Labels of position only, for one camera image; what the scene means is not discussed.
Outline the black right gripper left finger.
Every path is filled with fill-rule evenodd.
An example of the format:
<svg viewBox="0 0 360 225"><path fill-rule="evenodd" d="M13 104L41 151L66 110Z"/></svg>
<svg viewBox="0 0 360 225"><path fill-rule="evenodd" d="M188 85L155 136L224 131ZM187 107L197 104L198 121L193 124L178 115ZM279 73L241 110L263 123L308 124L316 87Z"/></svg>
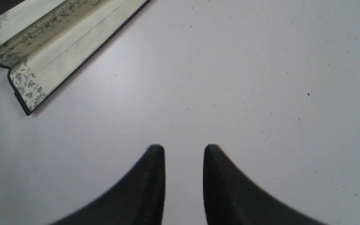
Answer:
<svg viewBox="0 0 360 225"><path fill-rule="evenodd" d="M153 144L113 187L54 224L161 225L165 189L165 151Z"/></svg>

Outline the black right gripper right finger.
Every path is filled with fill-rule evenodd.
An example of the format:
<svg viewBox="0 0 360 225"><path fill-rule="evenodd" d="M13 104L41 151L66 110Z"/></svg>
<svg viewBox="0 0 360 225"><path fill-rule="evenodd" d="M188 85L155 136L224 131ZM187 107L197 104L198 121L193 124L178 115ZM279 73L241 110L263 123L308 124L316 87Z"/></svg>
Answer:
<svg viewBox="0 0 360 225"><path fill-rule="evenodd" d="M256 185L216 144L204 150L203 196L209 225L322 224Z"/></svg>

